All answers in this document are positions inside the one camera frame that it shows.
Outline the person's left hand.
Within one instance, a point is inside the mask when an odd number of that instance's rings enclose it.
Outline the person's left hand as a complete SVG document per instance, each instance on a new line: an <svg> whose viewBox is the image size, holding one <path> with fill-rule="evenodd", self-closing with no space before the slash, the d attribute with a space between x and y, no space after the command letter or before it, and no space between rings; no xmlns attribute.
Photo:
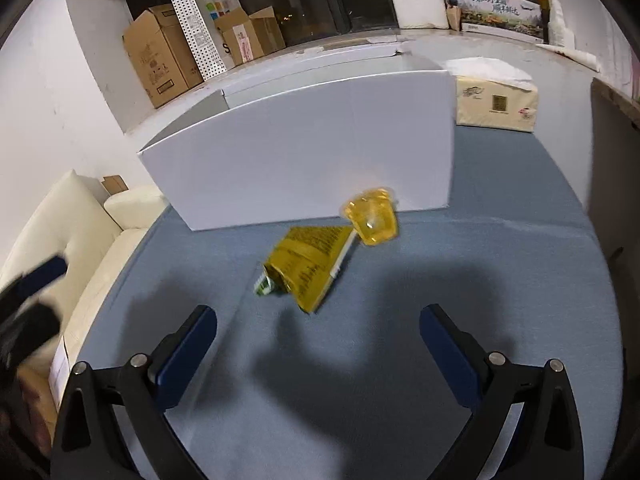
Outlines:
<svg viewBox="0 0 640 480"><path fill-rule="evenodd" d="M47 379L29 367L1 385L1 439L21 453L51 456L57 414Z"/></svg>

